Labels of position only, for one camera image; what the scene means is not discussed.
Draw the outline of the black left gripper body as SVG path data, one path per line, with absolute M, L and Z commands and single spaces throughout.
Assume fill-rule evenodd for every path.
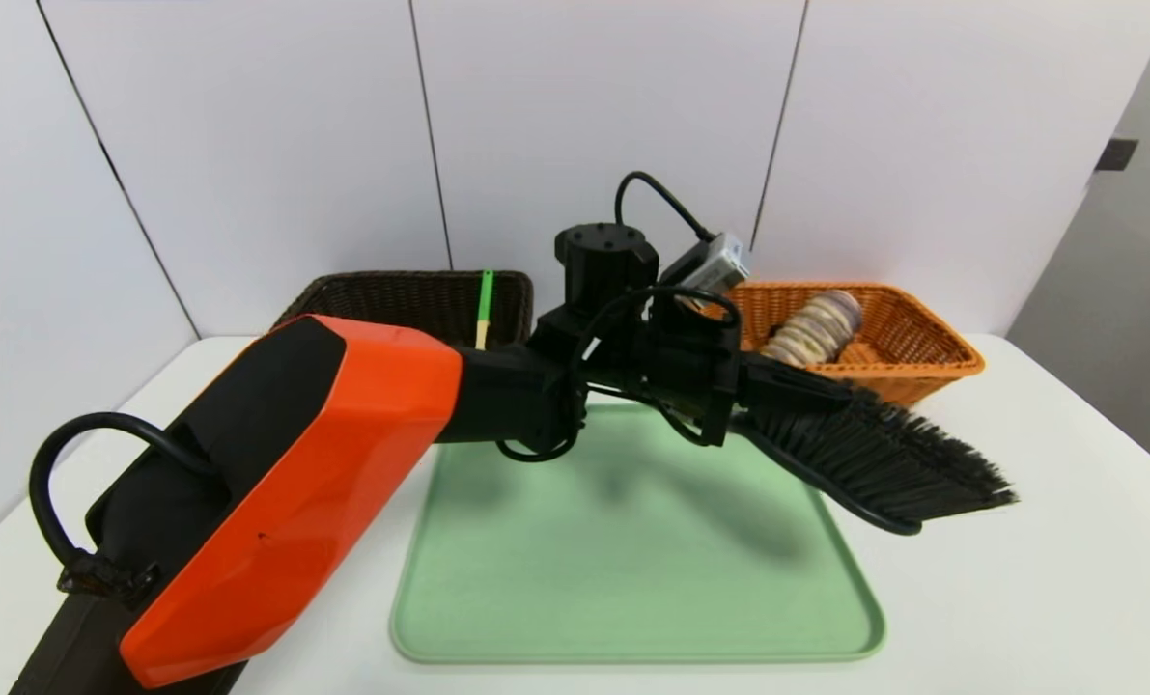
M 629 316 L 639 316 L 647 301 L 659 316 L 641 329 L 629 395 L 661 414 L 681 440 L 720 446 L 737 392 L 741 312 L 710 291 L 641 289 L 629 292 Z

